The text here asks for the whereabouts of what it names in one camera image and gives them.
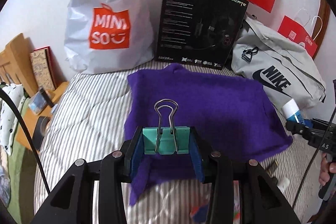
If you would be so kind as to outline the person's hand on right gripper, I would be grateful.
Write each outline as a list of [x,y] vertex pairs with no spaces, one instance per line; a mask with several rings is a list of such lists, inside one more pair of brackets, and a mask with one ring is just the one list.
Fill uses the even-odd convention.
[[327,161],[327,154],[322,154],[322,160],[321,160],[321,168],[319,173],[319,183],[324,186],[329,180],[330,175],[329,173],[335,174],[336,173],[336,165],[334,162],[328,162]]

